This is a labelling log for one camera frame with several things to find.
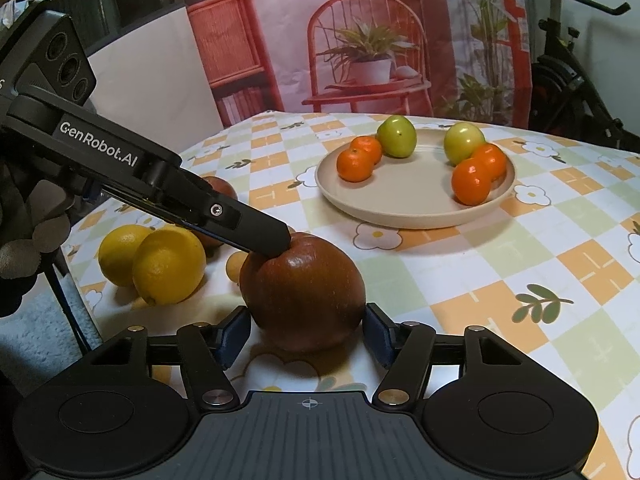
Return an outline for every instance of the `wicker cabinet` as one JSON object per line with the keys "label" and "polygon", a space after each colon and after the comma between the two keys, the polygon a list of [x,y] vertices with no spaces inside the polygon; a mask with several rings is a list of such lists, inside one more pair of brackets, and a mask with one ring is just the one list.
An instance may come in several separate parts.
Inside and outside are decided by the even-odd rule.
{"label": "wicker cabinet", "polygon": [[223,124],[282,110],[254,1],[206,0],[187,12]]}

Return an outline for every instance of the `glove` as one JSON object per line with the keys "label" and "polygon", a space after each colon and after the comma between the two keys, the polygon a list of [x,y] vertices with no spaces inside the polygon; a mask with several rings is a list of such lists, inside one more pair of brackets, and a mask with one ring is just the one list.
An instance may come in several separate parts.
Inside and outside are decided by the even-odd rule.
{"label": "glove", "polygon": [[36,282],[47,256],[69,236],[74,197],[41,180],[25,199],[0,161],[0,317],[14,313]]}

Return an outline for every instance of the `printed backdrop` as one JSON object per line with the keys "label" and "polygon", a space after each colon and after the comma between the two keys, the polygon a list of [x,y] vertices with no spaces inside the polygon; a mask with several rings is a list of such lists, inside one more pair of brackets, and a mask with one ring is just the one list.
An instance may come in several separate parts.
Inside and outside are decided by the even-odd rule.
{"label": "printed backdrop", "polygon": [[[403,112],[527,126],[524,0],[186,2],[226,126],[267,109]],[[383,65],[392,76],[387,85],[364,87],[351,58],[340,64],[322,54],[344,46],[345,29],[358,24],[391,30],[412,45],[398,49],[391,72]]]}

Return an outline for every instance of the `checkered tablecloth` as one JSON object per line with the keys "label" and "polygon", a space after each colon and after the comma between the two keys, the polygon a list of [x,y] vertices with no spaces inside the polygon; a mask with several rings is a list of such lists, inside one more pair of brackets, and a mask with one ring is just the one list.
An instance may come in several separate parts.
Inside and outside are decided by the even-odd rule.
{"label": "checkered tablecloth", "polygon": [[[484,325],[581,391],[601,431],[585,473],[640,478],[640,157],[513,128],[479,125],[517,168],[514,195],[475,222],[403,231],[359,222],[333,208],[314,178],[318,162],[351,138],[375,133],[385,116],[265,112],[182,154],[183,166],[228,180],[239,199],[299,231],[334,243],[357,264],[374,301],[394,320],[440,333]],[[418,127],[451,121],[411,118]],[[77,225],[64,246],[71,273],[104,338],[132,324],[152,335],[218,322],[242,303],[226,277],[222,247],[188,300],[148,308],[108,283],[96,254],[123,224],[157,219],[109,200]],[[179,371],[159,380],[181,389]],[[321,356],[287,356],[254,331],[228,371],[248,390],[360,388],[371,395],[381,371],[361,342]],[[435,369],[428,391],[457,376]]]}

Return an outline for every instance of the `beige plate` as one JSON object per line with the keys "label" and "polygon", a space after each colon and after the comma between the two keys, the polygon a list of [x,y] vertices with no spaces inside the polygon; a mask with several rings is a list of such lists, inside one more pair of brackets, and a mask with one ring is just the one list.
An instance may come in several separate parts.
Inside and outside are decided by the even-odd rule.
{"label": "beige plate", "polygon": [[495,210],[515,184],[515,168],[507,156],[506,176],[494,183],[486,202],[475,207],[453,198],[451,173],[442,149],[444,132],[418,130],[418,145],[409,158],[384,156],[364,182],[345,182],[335,160],[347,145],[318,164],[316,182],[322,194],[350,216],[396,229],[435,229],[471,222]]}

